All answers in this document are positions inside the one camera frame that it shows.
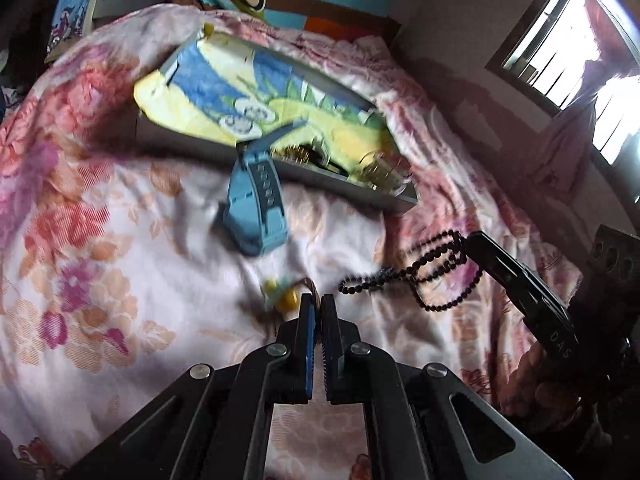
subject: blanket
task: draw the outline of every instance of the blanket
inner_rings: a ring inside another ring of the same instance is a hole
[[[409,159],[419,204],[401,217],[284,184],[286,245],[239,254],[211,229],[229,172],[134,150],[134,83],[205,22],[318,68],[376,104]],[[460,306],[418,309],[404,286],[337,294],[346,274],[415,260],[416,242],[482,229],[567,300],[580,274],[466,153],[382,41],[335,42],[246,14],[155,6],[84,38],[0,127],[0,467],[56,478],[188,367],[236,364],[274,340],[260,285],[311,277],[338,315],[397,361],[439,361],[497,403],[532,336],[491,279]],[[473,264],[425,283],[455,298]],[[362,411],[278,406],[266,475],[364,479]]]

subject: small yellow object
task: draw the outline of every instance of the small yellow object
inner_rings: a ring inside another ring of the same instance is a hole
[[[273,302],[274,308],[281,314],[292,314],[300,309],[300,297],[294,288],[286,288],[286,283],[278,283],[270,278],[265,280],[262,291]]]
[[[205,23],[204,26],[202,27],[202,30],[204,32],[205,37],[208,38],[211,34],[213,34],[216,31],[216,27],[213,25],[213,23]]]
[[[276,310],[281,314],[291,314],[297,312],[300,309],[300,298],[294,288],[290,288],[283,294],[275,304]]]

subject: blue tool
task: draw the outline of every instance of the blue tool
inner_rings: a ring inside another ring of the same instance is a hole
[[[238,146],[238,160],[231,173],[222,222],[242,254],[266,254],[289,237],[282,189],[269,147],[305,125],[306,120],[298,119]]]

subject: metal screw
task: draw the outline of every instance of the metal screw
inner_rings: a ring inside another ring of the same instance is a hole
[[[351,345],[352,354],[367,355],[369,352],[371,352],[371,347],[368,344],[363,343],[362,341],[358,341],[357,343]]]
[[[287,353],[287,347],[282,343],[272,343],[267,346],[267,353],[274,357],[280,357]]]
[[[447,375],[447,367],[440,363],[429,363],[427,365],[427,373],[431,377],[444,377]]]
[[[189,375],[194,379],[206,379],[211,374],[211,368],[207,365],[195,365],[189,370]]]

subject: black bead necklace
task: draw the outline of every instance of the black bead necklace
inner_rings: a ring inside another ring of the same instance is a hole
[[[443,305],[428,305],[424,303],[420,297],[418,291],[418,284],[424,282],[432,282],[437,278],[448,274],[456,267],[466,264],[466,253],[464,246],[464,238],[458,231],[444,231],[438,235],[435,235],[429,240],[425,240],[414,245],[410,251],[417,251],[421,248],[440,242],[443,238],[451,238],[451,241],[437,245],[427,253],[424,253],[420,258],[414,261],[410,266],[405,269],[395,270],[386,268],[380,270],[380,272],[372,276],[347,276],[340,282],[338,286],[338,292],[342,294],[357,294],[363,290],[380,290],[385,283],[390,282],[406,282],[416,299],[420,308],[429,310],[430,312],[442,312],[443,310],[449,310],[450,308],[457,306],[476,288],[476,285],[480,281],[482,276],[482,270],[478,270],[473,280],[467,285],[465,290],[453,301]],[[431,274],[427,274],[423,277],[418,277],[418,270],[425,266],[427,263],[444,256],[450,252],[447,260],[445,260],[440,266],[438,266]],[[348,286],[348,283],[357,283],[357,285]]]

